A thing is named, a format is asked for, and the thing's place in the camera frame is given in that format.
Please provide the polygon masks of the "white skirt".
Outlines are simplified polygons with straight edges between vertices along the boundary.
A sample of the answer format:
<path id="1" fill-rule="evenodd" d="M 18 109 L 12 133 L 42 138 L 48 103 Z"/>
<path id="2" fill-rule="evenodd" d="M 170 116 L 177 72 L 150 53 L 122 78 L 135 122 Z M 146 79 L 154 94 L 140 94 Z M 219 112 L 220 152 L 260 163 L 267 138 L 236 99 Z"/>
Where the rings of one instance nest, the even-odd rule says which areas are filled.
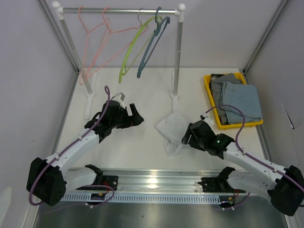
<path id="1" fill-rule="evenodd" d="M 189 123 L 178 111 L 174 111 L 155 125 L 155 129 L 164 137 L 164 148 L 168 157 L 176 156 L 180 152 L 196 151 L 181 142 Z"/>

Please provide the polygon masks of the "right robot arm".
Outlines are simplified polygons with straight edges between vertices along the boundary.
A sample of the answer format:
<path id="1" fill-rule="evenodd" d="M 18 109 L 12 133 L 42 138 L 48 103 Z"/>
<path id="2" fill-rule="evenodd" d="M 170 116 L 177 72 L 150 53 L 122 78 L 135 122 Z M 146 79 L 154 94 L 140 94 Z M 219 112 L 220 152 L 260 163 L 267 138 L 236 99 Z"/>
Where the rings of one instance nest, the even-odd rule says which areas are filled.
<path id="1" fill-rule="evenodd" d="M 181 142 L 246 170 L 242 173 L 226 167 L 224 171 L 230 173 L 217 179 L 221 191 L 233 188 L 256 194 L 287 216 L 294 216 L 300 208 L 304 200 L 304 177 L 297 167 L 286 168 L 259 159 L 241 148 L 236 139 L 223 133 L 215 134 L 203 120 L 190 123 Z"/>

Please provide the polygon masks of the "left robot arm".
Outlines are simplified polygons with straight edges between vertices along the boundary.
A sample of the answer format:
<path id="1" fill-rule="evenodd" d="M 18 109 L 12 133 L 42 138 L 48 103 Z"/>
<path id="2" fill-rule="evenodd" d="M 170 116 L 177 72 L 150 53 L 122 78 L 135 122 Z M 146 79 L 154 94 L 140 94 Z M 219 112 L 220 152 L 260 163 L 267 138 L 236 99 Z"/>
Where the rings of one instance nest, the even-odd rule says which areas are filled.
<path id="1" fill-rule="evenodd" d="M 103 185 L 103 171 L 94 165 L 70 172 L 70 167 L 87 151 L 100 144 L 113 129 L 125 129 L 140 125 L 144 118 L 135 104 L 130 104 L 129 115 L 122 101 L 108 100 L 100 112 L 84 125 L 79 136 L 65 149 L 45 159 L 36 158 L 30 165 L 26 189 L 29 202 L 35 206 L 32 197 L 54 206 L 70 191 L 91 188 L 98 190 Z"/>

